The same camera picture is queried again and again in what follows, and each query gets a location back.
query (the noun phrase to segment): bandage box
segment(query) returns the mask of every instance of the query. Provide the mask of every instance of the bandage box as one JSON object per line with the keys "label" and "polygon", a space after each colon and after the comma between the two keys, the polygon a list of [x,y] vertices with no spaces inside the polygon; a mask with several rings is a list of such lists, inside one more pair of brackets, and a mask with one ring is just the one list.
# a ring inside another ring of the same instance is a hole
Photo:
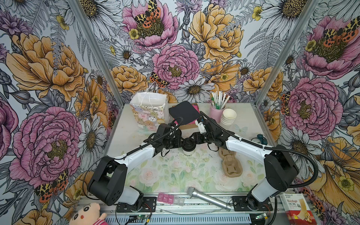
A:
{"label": "bandage box", "polygon": [[303,194],[281,194],[281,202],[291,225],[317,224]]}

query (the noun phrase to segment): microphone grille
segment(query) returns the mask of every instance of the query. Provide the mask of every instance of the microphone grille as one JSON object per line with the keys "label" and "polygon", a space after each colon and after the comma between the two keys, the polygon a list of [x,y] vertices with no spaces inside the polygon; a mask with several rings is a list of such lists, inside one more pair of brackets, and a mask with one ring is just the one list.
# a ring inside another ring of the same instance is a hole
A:
{"label": "microphone grille", "polygon": [[195,188],[194,187],[189,187],[188,188],[188,196],[192,197],[193,193],[194,193]]}

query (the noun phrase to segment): pink plastic container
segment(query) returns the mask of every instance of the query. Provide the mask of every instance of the pink plastic container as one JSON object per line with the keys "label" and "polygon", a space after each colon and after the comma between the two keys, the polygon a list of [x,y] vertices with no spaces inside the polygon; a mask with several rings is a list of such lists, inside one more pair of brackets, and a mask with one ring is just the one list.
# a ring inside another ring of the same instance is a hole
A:
{"label": "pink plastic container", "polygon": [[162,199],[162,202],[167,203],[167,202],[169,201],[168,198],[169,198],[169,195],[168,195],[168,194],[164,194],[164,197],[163,197],[163,199]]}
{"label": "pink plastic container", "polygon": [[157,200],[162,202],[164,200],[164,193],[159,193]]}
{"label": "pink plastic container", "polygon": [[174,203],[174,196],[173,195],[169,195],[168,199],[167,199],[167,202],[169,204],[173,204]]}
{"label": "pink plastic container", "polygon": [[210,118],[213,118],[217,123],[220,123],[222,112],[225,109],[215,109],[213,106],[210,106]]}

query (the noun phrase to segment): stacked paper cups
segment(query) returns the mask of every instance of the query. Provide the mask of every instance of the stacked paper cups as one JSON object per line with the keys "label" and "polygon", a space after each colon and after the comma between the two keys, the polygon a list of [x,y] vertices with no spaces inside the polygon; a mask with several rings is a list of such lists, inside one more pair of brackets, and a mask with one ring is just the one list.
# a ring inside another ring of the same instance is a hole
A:
{"label": "stacked paper cups", "polygon": [[221,115],[221,122],[224,125],[231,125],[236,118],[236,112],[232,109],[225,109]]}

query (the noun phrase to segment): floral wallpaper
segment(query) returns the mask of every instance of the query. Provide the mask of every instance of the floral wallpaper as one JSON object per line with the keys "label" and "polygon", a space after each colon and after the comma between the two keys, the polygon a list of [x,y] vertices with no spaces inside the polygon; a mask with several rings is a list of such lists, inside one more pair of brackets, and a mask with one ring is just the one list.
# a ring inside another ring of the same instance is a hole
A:
{"label": "floral wallpaper", "polygon": [[[274,140],[316,161],[318,178],[296,191],[309,196],[322,224],[360,224],[359,4],[319,1],[259,104]],[[312,165],[292,157],[295,183],[308,180]]]}
{"label": "floral wallpaper", "polygon": [[[82,40],[68,1],[57,1],[60,14]],[[80,1],[124,102],[155,82],[174,103],[208,102],[217,90],[230,102],[254,102],[306,2]],[[281,72],[271,99],[282,80]]]}
{"label": "floral wallpaper", "polygon": [[63,7],[0,1],[3,224],[68,224],[120,111]]}

